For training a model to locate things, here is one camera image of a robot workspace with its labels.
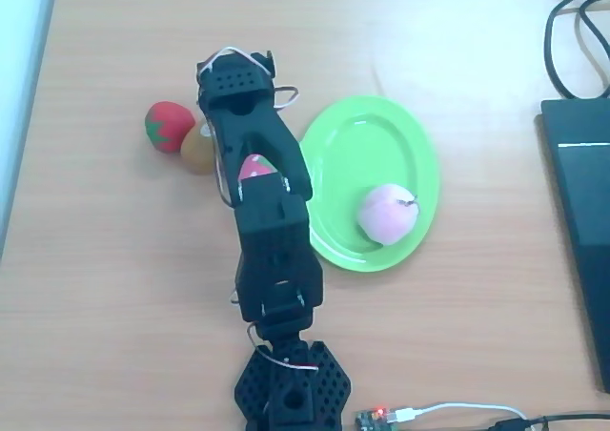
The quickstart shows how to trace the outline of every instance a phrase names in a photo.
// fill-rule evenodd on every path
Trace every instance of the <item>strawberry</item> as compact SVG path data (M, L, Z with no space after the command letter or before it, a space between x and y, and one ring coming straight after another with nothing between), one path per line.
M144 120L152 145L163 153L179 152L194 123L193 114L188 109L169 101L157 102L150 107Z

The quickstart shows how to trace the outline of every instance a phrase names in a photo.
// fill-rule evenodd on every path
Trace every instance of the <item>black robotic arm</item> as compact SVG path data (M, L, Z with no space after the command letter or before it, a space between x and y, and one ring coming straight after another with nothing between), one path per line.
M299 337L322 303L322 268L310 243L311 180L275 108L274 77L270 53L232 53L197 66L198 104L213 133L241 244L235 277L241 316L273 347L254 351L235 400L248 431L339 430L350 381L323 342L310 347ZM278 172L238 181L250 154L265 156Z

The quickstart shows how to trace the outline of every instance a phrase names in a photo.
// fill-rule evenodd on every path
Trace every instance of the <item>table surface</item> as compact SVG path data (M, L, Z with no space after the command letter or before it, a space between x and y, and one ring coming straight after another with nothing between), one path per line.
M352 379L346 425L361 408L443 400L610 409L536 133L539 102L558 97L541 52L558 1L56 0L0 280L3 428L243 426L232 392L252 347L229 304L233 214L142 126L158 100L195 110L194 64L229 44L274 51L278 82L302 92L282 114L295 134L343 96L380 93L437 148L441 201L417 253L376 275L324 264L305 337ZM577 40L561 17L560 73L593 95Z

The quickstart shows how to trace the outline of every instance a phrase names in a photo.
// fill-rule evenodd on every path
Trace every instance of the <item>oval plate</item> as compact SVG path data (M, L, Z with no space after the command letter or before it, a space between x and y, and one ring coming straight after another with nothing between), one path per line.
M438 203L437 157L421 125L396 102L364 95L336 102L314 120L301 150L314 186L311 241L323 257L352 271L381 271L424 239ZM385 183L403 186L419 203L414 230L387 247L356 222L364 196Z

